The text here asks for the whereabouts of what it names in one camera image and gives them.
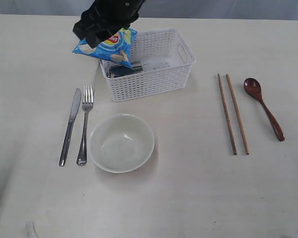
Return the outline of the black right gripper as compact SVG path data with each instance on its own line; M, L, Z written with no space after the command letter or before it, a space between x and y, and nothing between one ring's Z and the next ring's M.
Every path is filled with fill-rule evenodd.
M81 14L73 32L95 48L109 38L108 30L129 27L139 17L143 0L95 0L88 10Z

